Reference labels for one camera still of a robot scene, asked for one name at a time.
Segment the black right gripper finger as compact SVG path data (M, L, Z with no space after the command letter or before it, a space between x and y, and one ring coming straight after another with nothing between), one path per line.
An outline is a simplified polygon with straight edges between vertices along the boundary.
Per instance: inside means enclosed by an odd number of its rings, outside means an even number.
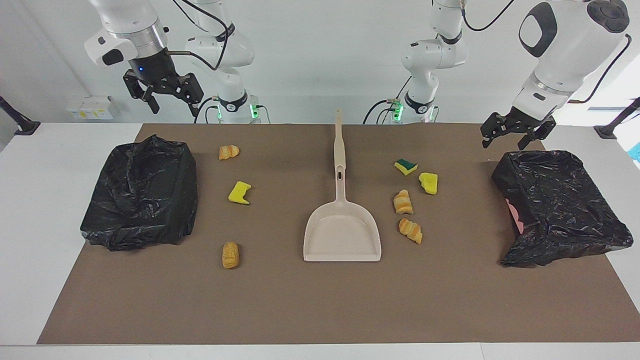
M147 85L141 79L139 79L134 70L127 70L123 75L123 81L128 89L131 98L134 100L141 100L146 103L153 114L157 114L160 111L160 105L154 97L154 88L152 85Z
M198 117L204 98L204 91L194 73L176 77L173 95L188 105L190 114L194 119Z

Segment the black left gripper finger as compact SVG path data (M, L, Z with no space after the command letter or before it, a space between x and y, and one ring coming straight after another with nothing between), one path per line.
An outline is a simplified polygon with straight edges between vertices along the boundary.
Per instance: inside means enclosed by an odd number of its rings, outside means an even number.
M505 136L508 133L508 117L500 115L498 112L493 112L481 125L482 147L484 149L489 148L494 139Z
M549 136L549 134L553 129L554 129L553 122L544 122L542 123L542 125L540 125L537 128L537 130L533 130L533 128L528 128L528 130L526 130L526 134L518 142L518 149L520 151L523 151L528 145L530 145L531 142L543 141L544 139L546 139L546 137Z

